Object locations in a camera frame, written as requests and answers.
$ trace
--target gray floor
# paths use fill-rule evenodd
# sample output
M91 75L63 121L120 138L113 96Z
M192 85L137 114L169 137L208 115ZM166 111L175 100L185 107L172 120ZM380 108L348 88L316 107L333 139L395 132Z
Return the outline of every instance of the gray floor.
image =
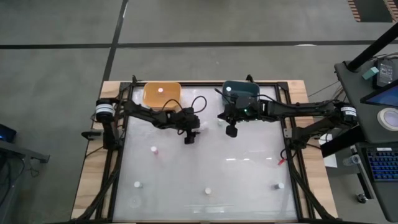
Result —
M0 44L110 43L122 0L0 0ZM372 40L392 24L357 23L345 0L130 0L121 42ZM110 80L302 79L307 92L336 81L334 63L366 46L118 49ZM396 51L397 45L386 52ZM0 123L17 143L51 154L39 177L23 175L14 223L68 220L108 49L0 50ZM326 100L338 85L310 97ZM338 214L385 223L361 205L356 178L331 177Z

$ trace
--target black pole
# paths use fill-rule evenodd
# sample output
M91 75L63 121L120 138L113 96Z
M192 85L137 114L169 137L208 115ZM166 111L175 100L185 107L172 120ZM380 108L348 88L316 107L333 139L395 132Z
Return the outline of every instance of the black pole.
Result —
M375 54L381 51L385 46L389 45L398 37L398 23L395 23L387 32L379 37L373 44L367 47L361 54L359 54L348 65L347 69L351 72L357 70L365 62L370 60Z

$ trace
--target orange container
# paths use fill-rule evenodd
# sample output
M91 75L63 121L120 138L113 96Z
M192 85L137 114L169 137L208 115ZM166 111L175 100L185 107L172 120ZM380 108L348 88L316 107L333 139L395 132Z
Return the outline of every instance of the orange container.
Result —
M170 99L180 102L181 85L169 82L149 82L144 86L143 103L154 110L161 110ZM176 102L170 101L164 110L179 110Z

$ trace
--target black desk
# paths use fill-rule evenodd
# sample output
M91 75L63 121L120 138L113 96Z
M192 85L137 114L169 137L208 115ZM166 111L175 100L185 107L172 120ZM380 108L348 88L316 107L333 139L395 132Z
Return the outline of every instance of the black desk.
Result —
M349 102L356 108L359 126L350 129L321 146L323 157L337 151L356 145L364 169L371 182L374 193L379 200L385 217L390 222L398 222L398 182L374 182L369 164L365 158L364 147L391 147L396 142L398 147L398 132L384 129L377 120L377 114L386 106L362 104L360 99L374 91L371 80L364 80L362 74L373 67L372 62L366 62L357 72L351 72L344 63L335 65L337 77L347 94Z

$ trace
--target wooden table frame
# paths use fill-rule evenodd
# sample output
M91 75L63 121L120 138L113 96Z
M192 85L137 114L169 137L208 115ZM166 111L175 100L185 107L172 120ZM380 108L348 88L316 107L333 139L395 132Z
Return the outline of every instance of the wooden table frame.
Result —
M192 85L215 85L215 83L223 83L224 81L187 81L180 82L182 85L187 85L191 83ZM307 93L305 91L305 85L302 80L281 80L281 81L257 81L256 83L264 84L264 83L277 83L279 86L279 92L277 96L279 96L278 100L284 101L286 103L291 102L301 102L307 103ZM104 82L104 85L101 90L100 98L113 98L119 94L119 89L124 88L120 87L123 82ZM303 117L303 118L295 118L295 119L286 119L285 122L282 122L282 126L291 127L292 125L297 125L301 127L308 126L313 123L313 119L311 117ZM93 124L93 129L102 129L99 124ZM90 141L87 148L87 154L99 148L102 145L102 141L95 140ZM95 154L88 157L83 165L80 183L78 187L78 191L76 194L75 205L73 207L72 218L79 217L87 206L90 205L92 200L95 198L96 194L100 190L101 183L103 182L103 174L109 175L109 172L113 170L112 167L115 166L118 152L110 152L104 149L96 152ZM309 184L311 191L314 193L319 202L326 208L326 210L336 217L336 208L333 201L333 197L331 195L330 185L328 181L328 177L326 174L326 169L323 163L322 152L319 149L314 147L307 147L306 150L303 150L303 153L298 153L298 156L295 158L295 165L300 170L300 174L304 176L304 181ZM109 166L110 169L107 171L104 167ZM109 200L111 195L111 189L108 190L105 198L104 205L102 211L106 213L106 211L111 211L109 209ZM310 205L308 205L308 200L306 196L304 196L303 192L300 188L298 188L298 197L300 198L300 203L296 205L296 211L301 210L303 217L314 218L318 217L318 214L313 213L313 209ZM92 218L101 218L102 215L92 216Z

